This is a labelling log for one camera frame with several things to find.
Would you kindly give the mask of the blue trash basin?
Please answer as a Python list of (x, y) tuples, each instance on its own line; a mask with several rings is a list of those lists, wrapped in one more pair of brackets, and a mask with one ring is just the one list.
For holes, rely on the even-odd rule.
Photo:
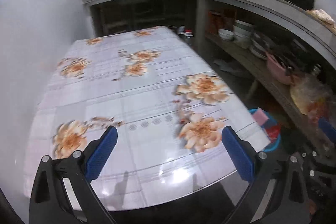
[[(252, 115), (256, 109), (250, 109), (249, 113)], [(269, 120), (260, 127), (264, 130), (270, 140), (270, 143), (264, 148), (264, 152), (273, 152), (276, 151), (281, 142), (281, 125), (267, 111), (263, 111), (268, 116)]]

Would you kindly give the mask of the concrete kitchen counter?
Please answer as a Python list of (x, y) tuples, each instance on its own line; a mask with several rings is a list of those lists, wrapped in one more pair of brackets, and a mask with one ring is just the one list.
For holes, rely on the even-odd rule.
[[(115, 0), (83, 0), (88, 7)], [(313, 47), (332, 67), (335, 67), (335, 34), (311, 13), (282, 0), (197, 0), (197, 46), (207, 38), (216, 43), (242, 66), (244, 66), (283, 107), (293, 123), (306, 136), (310, 143), (323, 152), (322, 139), (315, 129), (308, 125), (307, 118), (299, 112), (290, 99), (289, 89), (272, 78), (263, 62), (248, 50), (229, 42), (221, 41), (216, 35), (205, 30), (208, 1), (232, 5), (266, 18), (295, 34)]]

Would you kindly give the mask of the pink sponge cloth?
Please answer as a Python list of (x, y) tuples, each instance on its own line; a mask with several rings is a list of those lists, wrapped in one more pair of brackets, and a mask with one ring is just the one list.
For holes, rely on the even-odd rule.
[(261, 108), (257, 108), (255, 112), (252, 114), (252, 116), (260, 126), (263, 126), (269, 120), (268, 116), (264, 113), (264, 111)]

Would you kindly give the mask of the clear bag with food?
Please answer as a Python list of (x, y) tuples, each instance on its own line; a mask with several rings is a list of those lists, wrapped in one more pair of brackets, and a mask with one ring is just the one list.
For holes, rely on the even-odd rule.
[(294, 79), (289, 92), (299, 112), (306, 116), (310, 111), (323, 106), (333, 94), (328, 85), (321, 83), (317, 77), (307, 73)]

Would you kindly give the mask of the pink plastic basin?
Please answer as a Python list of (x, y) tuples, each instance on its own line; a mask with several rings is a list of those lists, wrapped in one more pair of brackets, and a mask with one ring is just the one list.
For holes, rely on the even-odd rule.
[(271, 75), (280, 83), (284, 85), (294, 85), (299, 81), (299, 76), (296, 74), (289, 74), (284, 67), (282, 67), (273, 55), (266, 52), (266, 66)]

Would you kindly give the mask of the floral plastic tablecloth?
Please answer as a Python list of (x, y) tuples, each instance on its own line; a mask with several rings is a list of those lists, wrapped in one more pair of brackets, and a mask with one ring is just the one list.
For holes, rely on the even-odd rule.
[(92, 188), (110, 211), (173, 201), (233, 174), (225, 126), (256, 151), (269, 144), (238, 96), (168, 28), (78, 40), (38, 104), (24, 195), (44, 155), (69, 156), (109, 126), (118, 141)]

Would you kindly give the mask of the stack of white plates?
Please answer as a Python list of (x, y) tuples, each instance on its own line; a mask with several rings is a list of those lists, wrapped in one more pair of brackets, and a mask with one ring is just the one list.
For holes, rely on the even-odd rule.
[(236, 20), (233, 25), (233, 30), (235, 36), (234, 42), (237, 46), (245, 50), (250, 50), (250, 52), (259, 59), (267, 59), (264, 47), (256, 41), (256, 38), (252, 34), (252, 24)]

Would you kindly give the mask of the white bowl on shelf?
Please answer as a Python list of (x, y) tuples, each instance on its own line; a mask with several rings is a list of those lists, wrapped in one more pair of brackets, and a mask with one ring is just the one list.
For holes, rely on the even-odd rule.
[(225, 41), (232, 41), (235, 38), (235, 34), (232, 31), (226, 29), (219, 29), (218, 35)]

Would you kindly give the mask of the small bottle red cap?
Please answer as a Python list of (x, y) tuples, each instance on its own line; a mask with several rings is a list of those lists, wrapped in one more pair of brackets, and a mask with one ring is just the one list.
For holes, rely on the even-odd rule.
[(185, 26), (180, 26), (177, 29), (177, 35), (188, 45), (191, 45), (193, 42), (193, 33), (192, 30), (186, 29)]

